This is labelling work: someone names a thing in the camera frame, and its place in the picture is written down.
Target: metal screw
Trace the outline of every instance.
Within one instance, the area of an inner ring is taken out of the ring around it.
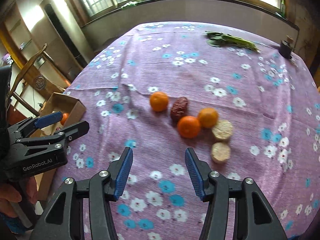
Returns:
[[[109,174],[109,172],[107,172],[107,171],[100,171],[99,172],[100,177],[106,177],[106,176],[108,176],[108,174]]]
[[[73,178],[67,178],[64,183],[65,184],[71,184],[73,182]]]
[[[211,172],[210,172],[210,176],[211,176],[211,177],[214,177],[214,178],[217,178],[217,177],[220,176],[220,174],[219,174],[219,172],[217,172],[217,171],[211,171]]]
[[[246,179],[245,179],[245,182],[246,182],[247,184],[253,184],[253,179],[251,179],[251,178],[246,178]]]

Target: bottle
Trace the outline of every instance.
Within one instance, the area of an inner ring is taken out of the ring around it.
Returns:
[[[280,5],[280,14],[283,18],[285,18],[285,4],[284,4],[284,0],[281,1],[281,5]]]

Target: orange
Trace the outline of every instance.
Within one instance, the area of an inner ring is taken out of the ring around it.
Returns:
[[[169,98],[164,92],[155,92],[150,96],[151,108],[156,112],[162,112],[167,109]]]
[[[187,115],[178,122],[178,132],[184,138],[194,138],[201,129],[199,120],[196,117]]]
[[[60,121],[60,123],[61,123],[62,125],[64,125],[64,123],[66,122],[66,120],[68,119],[68,117],[69,117],[69,114],[68,114],[68,113],[64,113],[64,114],[62,115],[62,120]]]
[[[219,115],[214,108],[204,108],[198,114],[198,119],[203,128],[212,128],[217,124]]]

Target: round cracker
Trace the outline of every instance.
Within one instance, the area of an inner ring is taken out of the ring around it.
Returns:
[[[225,143],[215,143],[212,145],[211,158],[215,163],[225,163],[230,159],[230,147]]]
[[[233,134],[233,125],[228,120],[218,121],[212,128],[212,133],[218,141],[227,141]]]

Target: windowsill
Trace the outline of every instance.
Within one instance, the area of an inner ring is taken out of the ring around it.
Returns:
[[[140,2],[137,6],[140,6],[141,4],[146,4],[146,3],[151,3],[151,2],[157,2],[157,1],[162,1],[162,0],[145,0],[145,1]],[[249,3],[247,3],[247,2],[239,1],[239,0],[219,0],[219,1],[232,2],[232,3],[236,3],[236,4],[248,6],[248,7],[251,7],[251,8],[253,8],[253,9],[262,11],[262,12],[267,13],[267,14],[273,16],[273,17],[278,18],[279,20],[281,20],[281,21],[283,21],[284,23],[288,24],[290,27],[296,29],[297,31],[300,31],[300,29],[299,29],[299,27],[298,27],[297,25],[293,24],[292,22],[290,22],[290,21],[288,21],[288,20],[286,20],[286,19],[284,19],[284,18],[282,18],[282,17],[280,17],[280,16],[278,16],[278,15],[276,15],[274,12],[269,11],[269,10],[267,10],[267,9],[264,9],[264,8],[262,8],[262,7],[259,7],[259,6],[253,5],[253,4],[249,4]],[[98,20],[100,20],[100,19],[102,19],[102,18],[104,18],[104,17],[106,17],[106,16],[108,16],[108,15],[111,15],[111,14],[113,14],[113,13],[116,13],[116,12],[118,12],[118,11],[121,11],[121,8],[120,8],[120,7],[117,8],[117,9],[115,9],[115,10],[113,10],[113,11],[111,11],[111,12],[109,12],[109,13],[106,13],[106,14],[104,14],[104,15],[102,15],[102,16],[100,16],[100,17],[98,17],[98,18],[96,18],[96,19],[94,19],[94,20],[92,20],[92,21],[90,21],[90,22],[88,22],[87,24],[85,24],[84,26],[82,26],[82,28],[85,27],[85,26],[87,26],[87,25],[89,25],[89,24],[91,24],[91,23],[94,23],[94,22],[96,22],[96,21],[98,21]]]

